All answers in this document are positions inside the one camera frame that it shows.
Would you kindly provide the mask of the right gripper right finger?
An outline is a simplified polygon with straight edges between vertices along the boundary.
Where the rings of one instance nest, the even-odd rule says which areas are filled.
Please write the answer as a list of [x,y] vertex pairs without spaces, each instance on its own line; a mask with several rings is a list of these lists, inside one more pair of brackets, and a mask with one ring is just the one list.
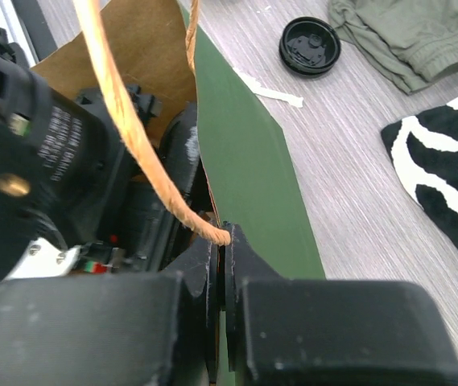
[[237,305],[243,281],[250,278],[280,278],[263,258],[250,246],[240,225],[224,222],[222,228],[231,236],[230,244],[225,246],[223,256],[223,274],[225,296],[225,333],[227,338],[229,371],[234,372],[237,353]]

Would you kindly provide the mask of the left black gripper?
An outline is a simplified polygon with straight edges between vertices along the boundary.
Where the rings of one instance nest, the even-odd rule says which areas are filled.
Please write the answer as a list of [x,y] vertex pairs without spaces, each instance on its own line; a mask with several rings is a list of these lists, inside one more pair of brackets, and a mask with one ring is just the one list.
[[89,230],[77,269],[85,273],[158,271],[189,245],[204,212],[196,104],[167,124],[158,143],[141,128],[120,134],[98,87],[81,89],[89,135],[76,178],[79,219]]

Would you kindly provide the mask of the black plastic cup lid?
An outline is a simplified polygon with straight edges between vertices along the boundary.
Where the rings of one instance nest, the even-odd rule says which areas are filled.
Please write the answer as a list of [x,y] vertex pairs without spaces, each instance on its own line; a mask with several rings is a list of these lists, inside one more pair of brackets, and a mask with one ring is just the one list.
[[291,20],[279,40],[279,56],[286,68],[306,77],[329,72],[341,53],[336,31],[325,21],[303,16]]

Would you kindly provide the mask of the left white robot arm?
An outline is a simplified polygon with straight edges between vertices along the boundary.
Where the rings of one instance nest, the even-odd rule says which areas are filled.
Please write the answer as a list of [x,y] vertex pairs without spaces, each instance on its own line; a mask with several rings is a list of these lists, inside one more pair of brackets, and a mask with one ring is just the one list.
[[144,180],[101,91],[58,93],[0,29],[0,281],[157,271],[191,238]]

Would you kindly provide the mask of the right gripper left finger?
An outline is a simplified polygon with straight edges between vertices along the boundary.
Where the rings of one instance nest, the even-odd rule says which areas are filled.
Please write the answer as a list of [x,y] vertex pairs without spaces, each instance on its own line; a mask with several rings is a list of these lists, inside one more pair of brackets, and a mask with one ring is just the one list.
[[220,302],[218,301],[219,248],[196,236],[191,244],[166,267],[181,272],[192,296],[192,313],[200,336],[194,342],[201,349],[208,380],[216,382],[219,365]]

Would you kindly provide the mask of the green paper gift bag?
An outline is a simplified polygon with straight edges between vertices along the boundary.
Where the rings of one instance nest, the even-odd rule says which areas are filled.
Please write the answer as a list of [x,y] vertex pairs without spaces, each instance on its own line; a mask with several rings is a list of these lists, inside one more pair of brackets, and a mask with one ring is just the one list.
[[[58,91],[70,95],[98,83],[115,124],[125,134],[136,121],[125,80],[155,88],[176,113],[187,97],[198,102],[200,155],[216,217],[194,216],[193,229],[219,248],[219,347],[226,347],[223,256],[230,244],[224,222],[240,225],[252,249],[280,278],[243,281],[237,305],[238,385],[315,383],[314,291],[324,280],[287,143],[212,41],[198,26],[199,4],[177,1],[96,1],[74,4],[81,35],[37,66]],[[135,346],[147,358],[127,364],[124,374],[148,370],[146,385],[195,385],[206,375],[192,296],[181,272],[113,277],[136,294],[132,310]]]

